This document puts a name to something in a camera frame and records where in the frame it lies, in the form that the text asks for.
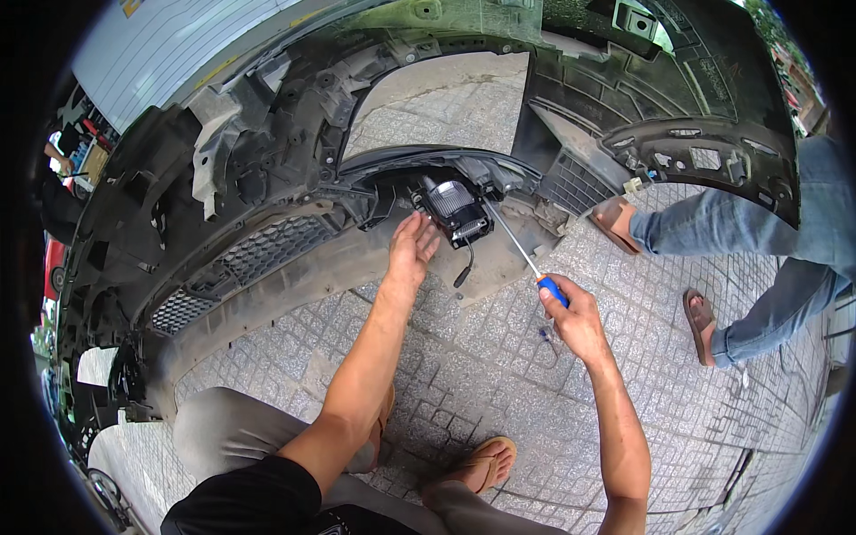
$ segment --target mesh grille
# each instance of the mesh grille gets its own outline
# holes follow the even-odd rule
[[[562,151],[550,173],[541,181],[538,194],[578,216],[606,199],[615,197],[618,192],[601,182],[570,154]]]
[[[244,286],[331,237],[315,217],[291,217],[249,235],[220,261]]]
[[[313,216],[291,217],[249,235],[217,262],[226,266],[241,286],[246,286],[332,237]],[[174,335],[216,304],[179,289],[155,311],[152,325]]]
[[[174,335],[214,305],[214,301],[187,295],[179,289],[152,314],[152,325],[157,330]]]

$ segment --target orange and blue screwdriver handle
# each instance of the orange and blue screwdriver handle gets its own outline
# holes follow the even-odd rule
[[[559,300],[562,303],[562,306],[568,308],[568,298],[562,295],[562,292],[559,290],[559,287],[556,286],[556,283],[553,282],[553,279],[549,278],[546,275],[542,275],[535,279],[535,282],[538,283],[539,288],[547,288],[553,297]]]

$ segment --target gray pants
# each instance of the gray pants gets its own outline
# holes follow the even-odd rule
[[[203,481],[273,454],[306,427],[305,422],[262,401],[216,387],[199,392],[181,405],[175,417],[173,442],[187,470]],[[348,463],[347,470],[365,471],[372,457],[372,445],[367,443]],[[565,533],[494,509],[457,481],[433,485],[425,500],[431,510],[343,474],[324,497],[322,508],[352,503],[398,520],[424,535]]]

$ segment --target ground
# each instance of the ground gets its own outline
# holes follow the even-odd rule
[[[414,66],[373,92],[349,153],[406,143],[509,152],[526,58],[442,61],[434,68],[440,74]],[[628,199],[654,211],[700,191],[661,185]],[[729,324],[772,284],[780,261],[748,253],[631,257],[587,219],[540,261],[542,270],[565,274],[597,297],[651,446],[648,533],[707,532],[717,523],[726,533],[759,533],[798,480],[823,399],[821,318],[771,354],[711,370],[698,364],[681,305],[684,291],[697,288],[711,296],[720,324]],[[176,404],[223,385],[311,421],[376,290],[377,282],[370,283],[273,318],[203,358],[178,383]],[[572,533],[596,532],[606,498],[591,383],[567,349],[543,341],[538,331],[545,325],[532,276],[462,308],[455,292],[429,273],[395,375],[383,465],[361,477],[419,502],[423,483],[485,438],[503,434],[516,441],[519,457],[510,479],[485,499]],[[93,446],[91,463],[111,467],[155,529],[196,484],[165,423],[109,428]]]

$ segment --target jeans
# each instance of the jeans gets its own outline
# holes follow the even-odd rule
[[[202,481],[274,454],[307,427],[306,422],[262,401],[214,387],[181,405],[172,435],[182,464]],[[348,463],[348,470],[367,470],[373,451],[366,456],[364,449],[366,446]],[[425,502],[427,508],[420,507],[343,474],[324,496],[321,509],[352,503],[424,535],[566,535],[563,530],[495,509],[457,481],[433,485]]]
[[[799,231],[761,206],[715,189],[630,219],[630,235],[649,254],[788,257],[746,317],[714,332],[718,367],[786,342],[856,276],[856,185],[847,158],[825,136],[802,140],[798,158]]]

